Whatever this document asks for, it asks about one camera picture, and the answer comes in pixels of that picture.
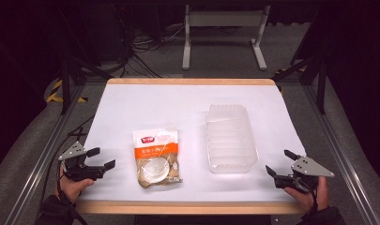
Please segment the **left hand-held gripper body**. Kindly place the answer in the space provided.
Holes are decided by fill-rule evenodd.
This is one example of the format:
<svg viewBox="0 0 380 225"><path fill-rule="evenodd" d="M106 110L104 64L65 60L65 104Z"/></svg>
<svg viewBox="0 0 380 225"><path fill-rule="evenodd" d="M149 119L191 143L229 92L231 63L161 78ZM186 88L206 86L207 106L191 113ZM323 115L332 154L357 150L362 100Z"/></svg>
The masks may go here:
<svg viewBox="0 0 380 225"><path fill-rule="evenodd" d="M105 174L103 166L87 166L85 164L85 160L88 158L86 151L79 142L75 142L58 158L63 166L63 173L69 180L78 182L92 179L96 181Z"/></svg>

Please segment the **person's left hand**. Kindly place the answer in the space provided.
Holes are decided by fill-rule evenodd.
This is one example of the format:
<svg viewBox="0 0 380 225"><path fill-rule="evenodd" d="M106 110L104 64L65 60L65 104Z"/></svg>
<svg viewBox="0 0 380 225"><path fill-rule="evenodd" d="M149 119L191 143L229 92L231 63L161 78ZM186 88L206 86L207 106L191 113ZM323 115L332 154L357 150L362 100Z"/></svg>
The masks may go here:
<svg viewBox="0 0 380 225"><path fill-rule="evenodd" d="M69 180L64 175L63 170L60 170L60 175L58 178L58 184L60 185L61 191L71 203L76 202L82 191L94 185L94 181L92 179L84 179L78 182Z"/></svg>

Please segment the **orange and white food packet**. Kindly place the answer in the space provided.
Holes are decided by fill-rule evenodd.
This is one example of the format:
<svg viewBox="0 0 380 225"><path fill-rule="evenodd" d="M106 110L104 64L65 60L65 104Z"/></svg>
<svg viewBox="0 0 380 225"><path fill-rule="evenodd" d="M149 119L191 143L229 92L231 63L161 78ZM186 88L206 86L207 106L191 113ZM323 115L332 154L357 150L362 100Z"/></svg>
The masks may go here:
<svg viewBox="0 0 380 225"><path fill-rule="evenodd" d="M178 131L157 128L133 132L138 183L143 188L182 182L179 172Z"/></svg>

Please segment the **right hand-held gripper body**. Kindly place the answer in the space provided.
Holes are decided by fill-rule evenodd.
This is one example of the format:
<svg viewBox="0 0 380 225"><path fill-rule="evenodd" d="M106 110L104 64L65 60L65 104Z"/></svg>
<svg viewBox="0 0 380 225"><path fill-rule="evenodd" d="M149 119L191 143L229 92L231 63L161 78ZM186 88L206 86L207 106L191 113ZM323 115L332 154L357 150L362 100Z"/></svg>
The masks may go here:
<svg viewBox="0 0 380 225"><path fill-rule="evenodd" d="M292 174L277 175L274 173L274 184L276 188L293 188L303 194L312 192L318 187L318 178L334 177L335 173L331 172L324 166L317 163L307 156L290 156L294 161L291 166Z"/></svg>

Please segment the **black metal stand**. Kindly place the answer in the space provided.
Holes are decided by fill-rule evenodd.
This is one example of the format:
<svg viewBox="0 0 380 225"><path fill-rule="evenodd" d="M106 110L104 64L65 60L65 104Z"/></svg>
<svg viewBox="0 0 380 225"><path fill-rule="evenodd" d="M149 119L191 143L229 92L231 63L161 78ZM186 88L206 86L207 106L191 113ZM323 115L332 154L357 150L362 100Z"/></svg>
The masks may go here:
<svg viewBox="0 0 380 225"><path fill-rule="evenodd" d="M281 72L277 71L272 80L277 82L294 72L304 68L299 78L302 85L311 85L315 78L317 82L316 105L321 114L325 114L325 87L327 50L329 47L328 21L322 11L319 11L310 25L306 35L291 61L291 66Z"/></svg>
<svg viewBox="0 0 380 225"><path fill-rule="evenodd" d="M50 40L56 48L61 61L62 74L60 78L63 85L63 108L62 115L68 113L69 109L77 101L73 96L78 86L84 86L86 83L85 73L82 68L86 68L92 74L100 76L108 81L113 76L96 66L90 64L89 60L79 57L74 51L73 39L69 23L65 14L59 6L50 8L53 16L50 17Z"/></svg>

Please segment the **aluminium rail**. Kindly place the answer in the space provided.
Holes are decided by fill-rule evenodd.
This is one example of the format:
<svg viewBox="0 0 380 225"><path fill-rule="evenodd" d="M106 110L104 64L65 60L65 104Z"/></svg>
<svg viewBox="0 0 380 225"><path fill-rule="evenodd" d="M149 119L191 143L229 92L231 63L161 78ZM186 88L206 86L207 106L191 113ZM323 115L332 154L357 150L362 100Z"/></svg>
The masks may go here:
<svg viewBox="0 0 380 225"><path fill-rule="evenodd" d="M15 202L14 206L10 210L10 213L4 222L4 225L18 225L23 213L30 203L39 182L41 181L43 174L46 173L48 165L53 162L53 149L57 145L57 139L59 138L61 131L63 130L68 118L76 105L78 98L80 97L84 87L82 85L72 88L71 96L69 97L70 103L68 104L65 112L59 115L57 122L53 128L51 136L49 137L46 145L43 147L38 161L35 163L34 168L29 173L23 189Z"/></svg>
<svg viewBox="0 0 380 225"><path fill-rule="evenodd" d="M342 173L343 180L347 185L355 204L357 205L357 209L359 210L365 225L380 225L380 218L372 208L372 203L362 186L354 167L352 166L350 160L347 155L343 152L338 139L334 133L333 127L330 125L327 117L324 114L320 113L320 110L317 106L316 100L317 97L314 94L312 88L310 86L304 86L303 90L307 99L316 116L325 132L328 142L330 144L330 152L333 155L334 160L336 161L340 172Z"/></svg>

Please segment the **person's right hand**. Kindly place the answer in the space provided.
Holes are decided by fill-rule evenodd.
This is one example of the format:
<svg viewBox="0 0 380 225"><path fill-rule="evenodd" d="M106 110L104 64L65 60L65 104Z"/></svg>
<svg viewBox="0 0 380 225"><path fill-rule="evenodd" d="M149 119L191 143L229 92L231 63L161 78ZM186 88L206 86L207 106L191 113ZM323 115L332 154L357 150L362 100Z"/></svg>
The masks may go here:
<svg viewBox="0 0 380 225"><path fill-rule="evenodd" d="M302 194L291 187L286 187L284 191L297 200L301 209L307 214L329 207L327 180L324 176L318 178L318 187L314 192Z"/></svg>

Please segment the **clear plastic container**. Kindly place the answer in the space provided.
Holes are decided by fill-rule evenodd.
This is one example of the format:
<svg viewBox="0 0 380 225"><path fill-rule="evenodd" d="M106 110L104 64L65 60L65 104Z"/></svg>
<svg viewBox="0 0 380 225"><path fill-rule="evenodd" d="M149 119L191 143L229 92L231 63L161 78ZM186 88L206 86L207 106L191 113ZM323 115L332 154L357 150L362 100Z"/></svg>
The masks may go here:
<svg viewBox="0 0 380 225"><path fill-rule="evenodd" d="M211 105L205 136L213 173L247 173L258 160L251 121L242 105Z"/></svg>

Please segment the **yellow and black striped tape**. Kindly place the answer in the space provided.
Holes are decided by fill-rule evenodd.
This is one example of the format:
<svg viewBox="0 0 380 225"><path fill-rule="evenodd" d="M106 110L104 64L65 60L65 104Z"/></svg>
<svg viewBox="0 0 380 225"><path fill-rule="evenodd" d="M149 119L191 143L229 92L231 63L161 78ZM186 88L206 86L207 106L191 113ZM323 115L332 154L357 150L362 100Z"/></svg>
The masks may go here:
<svg viewBox="0 0 380 225"><path fill-rule="evenodd" d="M63 81L61 79L57 79L53 85L53 88L50 94L46 97L47 102L63 102L64 99L58 96L60 89L62 88Z"/></svg>

